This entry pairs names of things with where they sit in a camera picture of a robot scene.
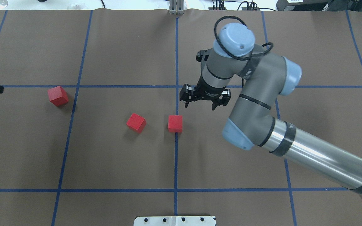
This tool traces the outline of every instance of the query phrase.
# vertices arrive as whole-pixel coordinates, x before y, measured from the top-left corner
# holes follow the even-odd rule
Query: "white bracket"
[[[134,226],[216,226],[215,216],[137,217]]]
[[[170,0],[170,14],[184,14],[184,0]]]

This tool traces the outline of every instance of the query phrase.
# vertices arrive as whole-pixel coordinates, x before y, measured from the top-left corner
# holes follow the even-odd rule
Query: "white floor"
[[[102,8],[101,0],[47,0],[40,3],[37,0],[5,0],[8,1],[6,10],[66,10],[85,9],[92,10]],[[106,8],[116,10],[150,10],[168,9],[166,0],[103,0]],[[260,8],[276,9],[277,0],[255,0]],[[227,10],[237,10],[239,3],[225,2]],[[212,7],[212,0],[184,0],[185,9],[195,8],[207,10]]]

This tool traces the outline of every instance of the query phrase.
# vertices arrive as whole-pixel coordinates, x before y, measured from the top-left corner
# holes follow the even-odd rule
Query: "light blue cap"
[[[255,44],[254,33],[246,26],[240,23],[226,24],[218,34],[223,46],[234,56],[242,57],[250,53]],[[215,39],[213,49],[217,54],[224,57],[230,57],[225,53]]]
[[[248,139],[231,119],[227,119],[222,134],[228,142],[244,150],[250,150],[254,146],[252,141]]]
[[[286,60],[286,81],[284,82],[283,90],[280,95],[287,96],[296,88],[299,84],[303,70],[301,67],[293,61],[283,57]]]

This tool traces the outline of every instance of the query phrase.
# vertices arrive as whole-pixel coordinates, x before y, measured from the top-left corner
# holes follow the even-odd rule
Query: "red block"
[[[60,86],[47,90],[47,93],[50,102],[57,107],[69,102],[68,95],[66,94],[65,90]]]
[[[182,133],[182,116],[168,117],[168,131],[171,133]]]
[[[132,113],[131,117],[127,121],[127,126],[137,133],[142,133],[143,128],[146,126],[146,120],[144,117]]]

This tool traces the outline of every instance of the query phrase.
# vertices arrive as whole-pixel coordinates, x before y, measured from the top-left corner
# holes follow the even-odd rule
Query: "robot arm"
[[[213,49],[200,51],[201,76],[195,88],[185,84],[180,100],[212,100],[212,109],[227,105],[223,92],[234,74],[246,79],[227,119],[223,137],[244,150],[254,145],[307,167],[362,198],[362,158],[346,152],[293,124],[270,116],[278,95],[290,94],[301,77],[301,68],[285,57],[254,44],[255,37],[243,21],[225,25],[215,37]]]

